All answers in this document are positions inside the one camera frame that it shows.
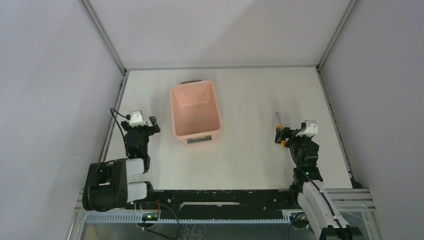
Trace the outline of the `orange black screwdriver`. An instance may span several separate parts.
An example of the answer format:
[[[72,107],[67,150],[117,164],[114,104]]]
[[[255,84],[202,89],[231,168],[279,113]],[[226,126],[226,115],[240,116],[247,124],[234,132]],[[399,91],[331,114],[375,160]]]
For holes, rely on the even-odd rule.
[[[278,125],[277,125],[277,128],[276,128],[275,143],[279,144],[282,147],[285,147],[286,141],[285,141],[285,138],[282,135],[284,127],[281,124],[281,120],[280,120],[278,112],[276,112],[276,119],[277,119]]]

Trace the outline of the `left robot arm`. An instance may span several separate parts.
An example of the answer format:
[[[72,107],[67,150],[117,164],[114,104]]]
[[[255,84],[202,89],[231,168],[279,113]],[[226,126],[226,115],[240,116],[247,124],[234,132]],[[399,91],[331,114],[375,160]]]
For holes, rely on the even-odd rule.
[[[82,205],[86,211],[106,212],[123,208],[130,201],[129,171],[145,174],[150,169],[148,153],[150,137],[161,129],[155,116],[150,116],[151,125],[130,125],[129,120],[120,123],[123,133],[125,158],[92,163],[89,166],[82,194]]]

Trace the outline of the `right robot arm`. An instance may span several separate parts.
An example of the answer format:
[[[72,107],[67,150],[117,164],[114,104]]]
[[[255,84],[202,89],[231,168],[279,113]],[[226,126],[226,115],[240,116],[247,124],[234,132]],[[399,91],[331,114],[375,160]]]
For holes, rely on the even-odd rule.
[[[330,199],[317,162],[320,146],[313,141],[318,127],[303,123],[299,129],[278,125],[275,143],[289,149],[295,164],[289,187],[289,203],[301,208],[318,240],[360,240],[358,227],[351,226]]]

